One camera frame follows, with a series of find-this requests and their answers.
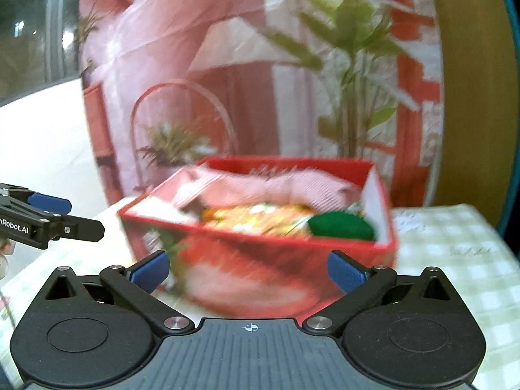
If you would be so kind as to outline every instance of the metal screw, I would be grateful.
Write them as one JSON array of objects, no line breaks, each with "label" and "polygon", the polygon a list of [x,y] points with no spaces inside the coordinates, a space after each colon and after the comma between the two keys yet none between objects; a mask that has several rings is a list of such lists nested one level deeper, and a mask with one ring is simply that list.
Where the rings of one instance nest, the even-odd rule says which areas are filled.
[{"label": "metal screw", "polygon": [[170,317],[165,320],[164,325],[170,330],[182,330],[190,325],[190,321],[185,317]]},{"label": "metal screw", "polygon": [[331,327],[332,320],[327,317],[312,317],[307,321],[307,325],[314,330],[326,330]]}]

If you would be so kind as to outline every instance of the tablecloth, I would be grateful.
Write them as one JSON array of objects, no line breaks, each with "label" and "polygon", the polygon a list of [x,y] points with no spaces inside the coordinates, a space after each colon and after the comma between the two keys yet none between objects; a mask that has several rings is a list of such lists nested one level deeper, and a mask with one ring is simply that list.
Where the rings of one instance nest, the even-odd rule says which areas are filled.
[{"label": "tablecloth", "polygon": [[[99,243],[61,240],[27,267],[2,291],[20,319],[51,272],[67,265],[78,275],[97,274],[111,264],[131,265],[117,210],[125,199],[100,214],[106,235]],[[400,247],[396,270],[418,275],[427,266],[440,267],[460,293],[482,328],[487,342],[484,362],[474,381],[478,390],[520,389],[520,266],[496,231],[468,205],[395,209]],[[176,302],[177,310],[198,321],[204,312]],[[0,360],[9,379],[21,379],[9,353],[12,327],[0,318]]]}]

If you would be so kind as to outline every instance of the pink cloth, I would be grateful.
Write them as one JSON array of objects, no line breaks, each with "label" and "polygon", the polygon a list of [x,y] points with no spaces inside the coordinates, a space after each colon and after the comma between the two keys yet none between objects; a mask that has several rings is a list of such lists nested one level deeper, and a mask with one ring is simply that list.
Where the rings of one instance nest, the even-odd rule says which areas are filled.
[{"label": "pink cloth", "polygon": [[359,201],[361,190],[351,182],[314,169],[265,178],[188,166],[153,190],[152,195],[179,209],[199,199],[207,207],[268,202],[305,204],[323,213],[348,208]]}]

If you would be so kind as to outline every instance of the blue fingertip pad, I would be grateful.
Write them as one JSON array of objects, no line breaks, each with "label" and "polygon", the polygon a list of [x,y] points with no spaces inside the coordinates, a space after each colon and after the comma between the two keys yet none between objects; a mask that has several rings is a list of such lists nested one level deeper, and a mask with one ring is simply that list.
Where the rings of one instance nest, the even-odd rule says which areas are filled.
[{"label": "blue fingertip pad", "polygon": [[363,272],[354,268],[334,253],[329,255],[329,259],[327,260],[327,270],[330,279],[343,293],[350,293],[367,280],[367,277]]},{"label": "blue fingertip pad", "polygon": [[163,252],[161,255],[132,272],[129,280],[145,292],[152,293],[167,279],[169,273],[170,258],[168,254]]},{"label": "blue fingertip pad", "polygon": [[34,208],[61,215],[67,215],[72,211],[72,204],[69,200],[41,193],[33,193],[27,198],[27,203]]}]

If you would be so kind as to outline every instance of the open box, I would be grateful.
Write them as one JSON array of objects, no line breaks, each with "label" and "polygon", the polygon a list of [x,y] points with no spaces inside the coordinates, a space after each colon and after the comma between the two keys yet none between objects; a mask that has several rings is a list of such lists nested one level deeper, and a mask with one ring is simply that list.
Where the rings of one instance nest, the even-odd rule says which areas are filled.
[{"label": "open box", "polygon": [[253,236],[172,222],[174,215],[164,207],[139,209],[156,199],[166,181],[119,214],[137,259],[157,249],[171,254],[172,271],[183,278],[176,289],[180,297],[228,317],[302,320],[342,295],[327,274],[332,250],[366,266],[393,265],[396,233],[387,194],[371,162],[244,156],[208,158],[201,164],[257,175],[312,168],[348,180],[362,188],[365,219],[375,228],[376,241]]}]

